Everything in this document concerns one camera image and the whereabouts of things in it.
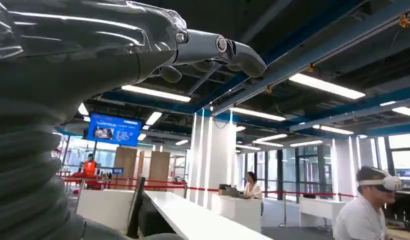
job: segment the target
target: television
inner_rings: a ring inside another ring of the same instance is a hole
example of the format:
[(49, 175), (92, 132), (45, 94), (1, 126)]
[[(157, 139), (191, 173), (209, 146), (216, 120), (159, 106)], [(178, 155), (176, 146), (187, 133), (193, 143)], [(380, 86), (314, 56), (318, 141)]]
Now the television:
[(87, 140), (137, 146), (141, 121), (92, 113)]

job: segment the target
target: woman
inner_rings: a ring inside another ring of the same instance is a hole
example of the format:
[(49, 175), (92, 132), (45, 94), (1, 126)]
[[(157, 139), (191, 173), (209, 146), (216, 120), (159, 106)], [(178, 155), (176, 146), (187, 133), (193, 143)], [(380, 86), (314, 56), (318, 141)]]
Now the woman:
[(256, 183), (257, 178), (254, 172), (250, 171), (246, 175), (246, 186), (243, 196), (246, 199), (261, 199), (261, 216), (264, 213), (264, 202), (262, 201), (261, 187)]

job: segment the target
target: robotic arm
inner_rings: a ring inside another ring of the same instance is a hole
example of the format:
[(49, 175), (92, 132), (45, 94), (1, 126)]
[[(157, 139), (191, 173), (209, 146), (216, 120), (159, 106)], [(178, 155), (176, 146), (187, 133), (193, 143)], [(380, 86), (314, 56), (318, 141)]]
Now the robotic arm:
[(256, 77), (249, 46), (187, 29), (175, 12), (125, 0), (0, 0), (0, 239), (127, 239), (68, 208), (53, 127), (99, 93), (174, 66)]

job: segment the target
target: laptop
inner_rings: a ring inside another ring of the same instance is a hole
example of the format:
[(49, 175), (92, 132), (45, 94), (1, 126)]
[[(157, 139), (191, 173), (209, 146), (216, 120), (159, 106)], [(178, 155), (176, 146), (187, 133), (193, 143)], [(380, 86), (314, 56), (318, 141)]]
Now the laptop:
[(227, 193), (230, 197), (240, 198), (240, 199), (244, 198), (243, 195), (241, 195), (239, 191), (234, 187), (226, 187), (225, 189), (227, 190)]

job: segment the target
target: white counter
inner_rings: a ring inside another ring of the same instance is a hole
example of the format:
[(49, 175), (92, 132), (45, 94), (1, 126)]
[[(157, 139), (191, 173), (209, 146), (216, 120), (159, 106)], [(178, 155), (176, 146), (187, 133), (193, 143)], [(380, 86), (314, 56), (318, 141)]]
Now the white counter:
[(87, 219), (126, 233), (133, 190), (82, 190), (77, 213)]
[(174, 231), (186, 240), (271, 240), (171, 192), (146, 194)]
[(317, 227), (318, 218), (331, 220), (332, 226), (346, 203), (328, 199), (312, 199), (301, 197), (299, 199), (299, 225), (301, 227)]
[(261, 232), (261, 200), (212, 196), (211, 210), (254, 231)]

